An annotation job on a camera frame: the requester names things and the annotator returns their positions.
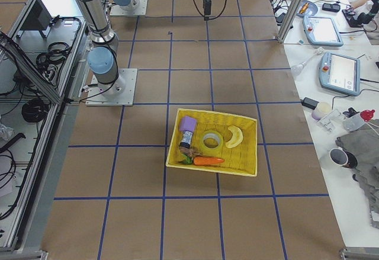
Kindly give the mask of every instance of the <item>floor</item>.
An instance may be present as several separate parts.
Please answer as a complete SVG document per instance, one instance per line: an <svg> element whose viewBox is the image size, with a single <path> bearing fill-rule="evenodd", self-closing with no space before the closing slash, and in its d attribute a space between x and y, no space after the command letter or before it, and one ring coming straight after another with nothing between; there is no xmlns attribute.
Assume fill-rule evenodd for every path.
<svg viewBox="0 0 379 260"><path fill-rule="evenodd" d="M224 0L213 0L213 14ZM112 18L132 107L79 106L42 243L49 259L339 259L342 237L268 0ZM258 176L165 167L178 108L258 120Z"/></svg>

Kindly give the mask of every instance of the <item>yellow basket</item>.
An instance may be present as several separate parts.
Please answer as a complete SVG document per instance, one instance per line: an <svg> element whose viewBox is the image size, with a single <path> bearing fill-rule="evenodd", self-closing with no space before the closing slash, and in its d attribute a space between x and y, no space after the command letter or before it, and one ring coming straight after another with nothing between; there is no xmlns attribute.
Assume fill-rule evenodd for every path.
<svg viewBox="0 0 379 260"><path fill-rule="evenodd" d="M200 140L203 133L207 130L217 131L223 136L224 145L217 156L225 161L218 165L199 166L184 165L183 154L179 151L179 144L182 139L182 133L179 131L179 124L184 116L190 116L197 120L195 132L192 137L191 147L199 149ZM232 132L228 126L237 126L242 130L243 140L238 146L228 149L225 142L232 138ZM171 138L171 144L168 151L166 166L185 168L192 170L210 171L218 173L227 173L243 176L256 176L257 174L257 121L254 118L220 113L206 110L178 109L176 114L174 133Z"/></svg>

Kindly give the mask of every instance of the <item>green object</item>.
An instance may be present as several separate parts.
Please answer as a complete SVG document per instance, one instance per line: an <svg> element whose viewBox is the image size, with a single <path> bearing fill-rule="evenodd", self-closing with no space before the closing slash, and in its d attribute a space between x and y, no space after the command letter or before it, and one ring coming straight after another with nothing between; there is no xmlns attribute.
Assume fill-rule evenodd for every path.
<svg viewBox="0 0 379 260"><path fill-rule="evenodd" d="M182 153L183 156L184 156L184 160L183 161L180 161L181 164L186 164L186 165L190 165L192 164L193 162L193 159L190 158L188 155L185 155L184 153Z"/></svg>

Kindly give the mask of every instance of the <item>gray cloth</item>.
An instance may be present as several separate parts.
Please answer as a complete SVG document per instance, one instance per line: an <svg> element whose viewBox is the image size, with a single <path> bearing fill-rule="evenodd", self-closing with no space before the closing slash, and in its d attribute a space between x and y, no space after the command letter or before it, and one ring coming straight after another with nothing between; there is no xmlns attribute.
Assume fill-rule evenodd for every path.
<svg viewBox="0 0 379 260"><path fill-rule="evenodd" d="M379 126L379 120L371 120L370 123ZM355 179L370 203L371 224L379 228L379 222L372 219L372 212L379 213L379 136L368 125L364 125L338 137L336 144L355 155L358 161L357 167L353 169Z"/></svg>

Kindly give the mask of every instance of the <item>banana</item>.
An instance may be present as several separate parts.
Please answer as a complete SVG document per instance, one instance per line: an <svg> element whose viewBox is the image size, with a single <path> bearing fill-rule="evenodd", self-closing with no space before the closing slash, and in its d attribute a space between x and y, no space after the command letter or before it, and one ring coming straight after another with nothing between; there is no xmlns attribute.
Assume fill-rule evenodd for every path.
<svg viewBox="0 0 379 260"><path fill-rule="evenodd" d="M227 129L231 131L233 135L232 135L232 138L225 143L225 146L228 149L232 149L233 147L236 147L242 142L243 134L242 134L241 129L234 125L228 126Z"/></svg>

